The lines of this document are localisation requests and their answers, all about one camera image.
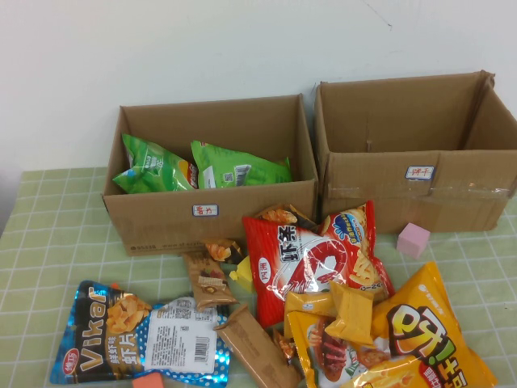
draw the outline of barcode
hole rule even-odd
[[[178,303],[178,307],[190,308],[192,306],[191,301],[189,301],[188,299],[179,299],[177,301],[177,303]]]
[[[208,362],[208,346],[210,339],[208,337],[195,338],[194,362]]]
[[[251,165],[243,164],[241,166],[235,166],[235,180],[237,186],[242,186],[244,184],[244,179],[246,179],[246,175],[250,172]]]
[[[176,309],[176,312],[174,314],[175,318],[181,318],[181,319],[190,319],[191,318],[191,311],[188,309]]]

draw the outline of pink eraser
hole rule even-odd
[[[397,250],[417,259],[426,249],[431,232],[415,224],[407,224],[398,235]]]
[[[132,381],[132,388],[163,388],[162,375],[154,372],[136,378]]]

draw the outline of checkered tablecloth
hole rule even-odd
[[[0,386],[51,386],[49,372],[81,280],[116,282],[149,303],[190,290],[178,256],[126,256],[100,197],[105,174],[104,168],[23,173],[0,239]],[[514,199],[496,230],[433,234],[419,261],[395,250],[396,236],[381,235],[376,246],[396,288],[423,262],[438,263],[467,343],[508,387],[517,385],[516,230]],[[230,286],[254,310],[254,295]],[[230,366],[229,388],[255,386],[238,361]]]

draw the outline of blue foil snack bag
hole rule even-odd
[[[224,388],[230,351],[193,297],[151,307],[132,293],[84,280],[75,293],[50,375],[53,384],[131,379],[159,372],[178,382]]]

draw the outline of open cardboard box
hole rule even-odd
[[[129,168],[122,133],[157,143],[190,162],[194,162],[193,140],[271,161],[287,156],[294,181],[125,194],[112,181]],[[317,172],[302,96],[121,107],[103,199],[130,255],[188,251],[199,247],[202,238],[231,238],[243,243],[242,217],[275,204],[292,204],[313,217]]]
[[[376,226],[490,230],[517,185],[517,122],[485,71],[322,83],[322,216],[375,200]]]

